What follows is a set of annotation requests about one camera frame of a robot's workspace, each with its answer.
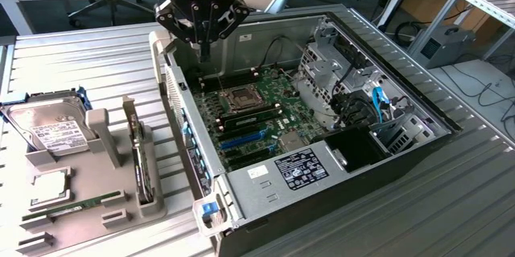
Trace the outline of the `silver CPU chip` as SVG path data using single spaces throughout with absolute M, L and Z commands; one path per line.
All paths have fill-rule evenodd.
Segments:
M 35 176 L 32 183 L 32 204 L 43 203 L 60 197 L 66 191 L 66 173 L 56 171 Z

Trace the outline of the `grey plastic parts rack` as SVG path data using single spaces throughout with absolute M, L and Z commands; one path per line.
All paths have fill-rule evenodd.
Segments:
M 76 121 L 34 129 L 44 139 L 44 147 L 26 153 L 30 194 L 14 229 L 19 234 L 15 242 L 19 254 L 40 257 L 166 216 L 153 130 L 140 122 L 146 131 L 146 154 L 154 190 L 154 202 L 146 205 L 139 203 L 136 192 L 128 123 L 124 129 L 110 131 L 108 113 L 104 109 L 95 109 L 86 113 L 86 125 L 96 133 L 92 140 L 84 138 Z M 67 175 L 66 191 L 59 198 L 34 205 L 34 178 L 56 171 Z M 22 221 L 24 215 L 115 191 L 123 195 L 103 200 L 95 208 L 58 217 L 44 216 Z

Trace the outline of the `silver perforated drive cage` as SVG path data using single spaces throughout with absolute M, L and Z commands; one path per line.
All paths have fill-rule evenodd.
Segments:
M 302 95 L 333 116 L 337 125 L 389 119 L 390 100 L 381 88 L 382 72 L 335 22 L 322 20 L 303 50 L 298 68 Z

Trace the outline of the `graphics card with metal bracket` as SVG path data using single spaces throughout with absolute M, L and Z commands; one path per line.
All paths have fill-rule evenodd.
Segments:
M 136 192 L 139 203 L 146 205 L 154 202 L 154 190 L 149 171 L 146 154 L 146 131 L 138 117 L 135 99 L 123 95 L 123 110 L 128 121 L 130 140 L 135 164 Z

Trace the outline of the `metal CPU socket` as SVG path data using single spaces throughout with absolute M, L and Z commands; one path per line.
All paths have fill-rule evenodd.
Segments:
M 222 105 L 221 115 L 231 115 L 265 106 L 266 100 L 255 84 L 223 89 L 217 93 Z

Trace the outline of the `office chair star base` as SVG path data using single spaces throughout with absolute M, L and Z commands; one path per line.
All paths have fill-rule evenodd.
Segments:
M 70 23 L 71 27 L 82 28 L 83 25 L 82 25 L 82 22 L 79 20 L 79 17 L 87 15 L 94 10 L 98 10 L 103 7 L 108 7 L 111 25 L 116 26 L 118 7 L 126 7 L 126 8 L 130 8 L 132 10 L 136 10 L 136 11 L 140 11 L 140 12 L 144 12 L 147 14 L 154 15 L 153 9 L 144 7 L 142 5 L 142 3 L 143 3 L 143 0 L 135 0 L 135 3 L 130 2 L 127 0 L 88 0 L 87 6 L 84 6 L 82 9 L 79 9 L 71 13 L 67 13 L 68 23 Z

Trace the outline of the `dark RAM stick with label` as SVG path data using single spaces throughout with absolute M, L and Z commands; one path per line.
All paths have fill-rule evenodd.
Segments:
M 223 123 L 223 127 L 230 129 L 237 129 L 249 125 L 254 125 L 257 123 L 262 123 L 265 121 L 269 121 L 270 119 L 278 118 L 283 113 L 283 110 L 269 110 L 265 112 L 257 112 L 250 115 L 242 115 L 239 117 L 235 117 L 233 119 L 226 119 Z

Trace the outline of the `aluminium profile frame table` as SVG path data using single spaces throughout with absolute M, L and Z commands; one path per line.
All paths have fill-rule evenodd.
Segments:
M 493 47 L 487 50 L 482 59 L 487 60 L 490 56 L 494 54 L 497 49 L 501 47 L 503 42 L 509 39 L 509 37 L 515 33 L 515 0 L 465 0 L 474 8 L 481 9 L 489 16 L 495 18 L 499 22 L 502 22 L 510 30 L 501 37 L 498 42 L 493 45 Z M 443 8 L 435 16 L 435 19 L 431 22 L 431 25 L 427 28 L 427 31 L 421 35 L 419 39 L 415 40 L 413 46 L 409 49 L 409 54 L 413 56 L 419 53 L 427 44 L 431 34 L 438 26 L 443 23 L 447 13 L 454 7 L 457 0 L 447 0 Z

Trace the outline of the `open black PC case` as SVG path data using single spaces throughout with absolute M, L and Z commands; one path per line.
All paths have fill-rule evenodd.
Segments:
M 227 178 L 233 171 L 229 171 L 221 162 L 194 94 L 203 92 L 201 78 L 219 71 L 226 74 L 255 68 L 261 73 L 266 68 L 281 68 L 289 73 L 298 74 L 303 50 L 319 22 L 326 19 L 337 23 L 382 72 L 381 88 L 390 100 L 386 122 L 405 113 L 415 113 L 423 118 L 431 118 L 431 122 L 441 124 L 451 133 L 429 144 L 401 154 L 393 154 L 381 162 L 359 168 L 350 173 L 349 180 L 271 215 L 241 224 L 243 216 L 233 200 Z M 267 17 L 243 24 L 235 33 L 213 47 L 211 59 L 206 63 L 198 61 L 193 48 L 178 39 L 167 40 L 158 51 L 166 59 L 163 82 L 167 85 L 169 103 L 174 111 L 174 131 L 182 141 L 181 156 L 194 188 L 194 218 L 201 234 L 214 245 L 217 257 L 242 257 L 394 182 L 435 150 L 442 148 L 461 129 L 409 79 L 410 76 L 427 79 L 427 73 L 414 64 L 387 36 L 353 11 L 342 15 L 326 12 Z M 307 89 L 303 84 L 299 85 L 302 100 L 315 111 L 315 117 L 326 128 L 326 132 L 307 145 L 323 141 L 322 135 L 334 130 L 351 125 L 369 127 L 373 125 L 367 121 L 346 126 L 337 125 L 334 117 L 313 107 L 315 102 L 310 96 L 302 95 Z M 219 212 L 203 217 L 202 205 L 214 201 L 218 203 Z

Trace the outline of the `long black expansion slot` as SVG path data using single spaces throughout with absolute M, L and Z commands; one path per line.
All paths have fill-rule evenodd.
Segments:
M 274 155 L 275 155 L 274 151 L 270 151 L 269 149 L 263 149 L 246 156 L 238 157 L 229 162 L 230 170 L 234 171 L 250 165 L 254 165 L 261 161 L 274 157 Z
M 245 136 L 253 135 L 259 132 L 261 132 L 261 126 L 255 124 L 255 125 L 238 128 L 237 130 L 223 132 L 217 138 L 219 142 L 223 142 L 231 139 L 242 138 Z
M 263 156 L 269 156 L 270 152 L 271 152 L 271 149 L 269 147 L 265 147 L 261 150 L 255 150 L 242 156 L 230 158 L 226 162 L 231 165 L 235 165 L 238 163 L 245 163 L 245 162 L 257 160 Z

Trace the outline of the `black plastic fan shroud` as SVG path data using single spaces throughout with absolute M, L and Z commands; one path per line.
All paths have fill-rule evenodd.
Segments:
M 366 125 L 351 125 L 322 135 L 333 151 L 341 154 L 341 163 L 351 173 L 393 156 Z

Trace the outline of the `silver disk bay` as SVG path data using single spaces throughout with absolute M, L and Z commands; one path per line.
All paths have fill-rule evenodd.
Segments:
M 397 155 L 451 133 L 431 121 L 431 118 L 423 118 L 415 113 L 405 113 L 394 120 L 373 124 L 370 130 L 387 152 Z

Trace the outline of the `grey power supply unit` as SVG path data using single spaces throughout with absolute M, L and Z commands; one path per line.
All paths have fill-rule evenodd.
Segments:
M 229 173 L 233 200 L 250 223 L 351 178 L 339 150 L 319 141 Z

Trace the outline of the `silver chipset heatsink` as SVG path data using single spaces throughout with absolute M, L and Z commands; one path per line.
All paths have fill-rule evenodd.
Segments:
M 297 132 L 291 132 L 279 138 L 281 146 L 286 152 L 294 151 L 306 146 L 306 142 Z

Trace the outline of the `blue expansion slot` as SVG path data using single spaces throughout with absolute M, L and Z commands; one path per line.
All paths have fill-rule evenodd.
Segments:
M 243 136 L 242 138 L 234 139 L 231 141 L 226 141 L 221 144 L 221 149 L 227 150 L 230 148 L 238 147 L 239 145 L 247 144 L 254 141 L 259 141 L 265 138 L 266 132 L 265 130 L 250 134 L 247 136 Z

